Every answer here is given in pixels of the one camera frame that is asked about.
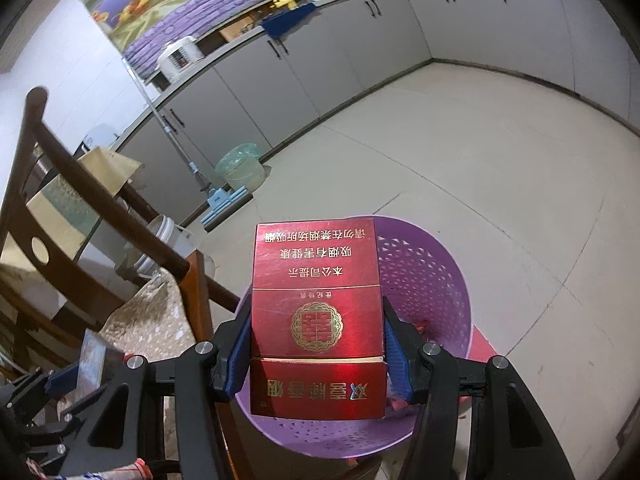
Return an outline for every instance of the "rice cooker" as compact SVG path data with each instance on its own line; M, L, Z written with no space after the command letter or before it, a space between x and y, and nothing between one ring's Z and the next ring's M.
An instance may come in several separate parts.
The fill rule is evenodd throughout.
M167 43L158 57L158 68L169 82L173 83L185 70L203 57L196 45L196 40L192 36L187 36L173 43Z

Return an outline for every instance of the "mop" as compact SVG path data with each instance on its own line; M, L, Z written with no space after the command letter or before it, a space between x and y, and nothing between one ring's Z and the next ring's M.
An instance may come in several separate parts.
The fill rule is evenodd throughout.
M146 93L145 87L140 82L140 79L132 69L131 65L124 58L122 58L122 63L127 70L127 73L129 73L129 76L136 84L138 91L142 94L142 97L146 101L146 104L149 106L152 114L160 123L160 126L162 126L162 130L165 132L169 141L175 148L175 151L178 152L178 155L180 156L182 161L189 167L189 170L196 180L198 188L201 192L207 193L207 203L209 203L211 211L203 216L200 222L202 223L204 229L207 232L210 232L214 227L221 224L223 221L225 221L225 219L229 218L244 204L249 202L249 200L251 200L254 196L247 191L245 186L242 186L240 189L236 190L233 193L228 193L223 188L211 189L211 181L204 174L202 174L196 163L190 159L189 155L180 144L180 141L175 137L174 128L171 126L171 124L169 124L166 118L160 114L156 106L153 104L153 101ZM182 129L181 124L178 124L176 127Z

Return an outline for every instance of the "white wall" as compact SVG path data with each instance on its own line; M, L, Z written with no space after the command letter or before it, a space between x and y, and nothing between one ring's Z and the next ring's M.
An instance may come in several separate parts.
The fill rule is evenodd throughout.
M108 124L122 133L146 104L120 54L80 0L62 0L20 54L0 75L0 197L4 196L20 131L24 97L49 89L44 120L73 152L86 133ZM158 96L148 88L151 98Z

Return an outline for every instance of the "metal screw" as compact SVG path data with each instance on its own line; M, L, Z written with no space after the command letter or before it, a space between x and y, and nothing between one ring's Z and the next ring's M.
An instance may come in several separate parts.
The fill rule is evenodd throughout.
M127 360L127 366L132 370L142 366L142 363L145 362L144 358L140 355L134 355Z
M509 366L509 360L501 355L497 355L494 356L493 359L491 359L492 364L496 367L496 368L506 368L507 366Z
M213 350L211 341L202 341L196 345L196 352L198 354L208 354Z
M438 355L440 350L440 346L436 343L427 343L422 347L422 351L427 355Z

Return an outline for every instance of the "trash bin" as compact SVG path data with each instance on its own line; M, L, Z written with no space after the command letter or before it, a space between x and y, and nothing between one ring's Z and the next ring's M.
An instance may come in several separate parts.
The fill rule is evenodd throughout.
M454 357L467 357L473 329L471 307L465 280L453 256L414 224L385 216L370 218L376 227L380 288L398 317L414 324L427 322L429 340ZM411 408L373 420L291 420L252 415L248 378L236 399L252 424L270 440L319 458L356 458L380 452L412 434L416 415Z
M216 174L234 189L245 186L249 193L258 189L267 178L258 158L258 146L247 143L236 146L216 165Z

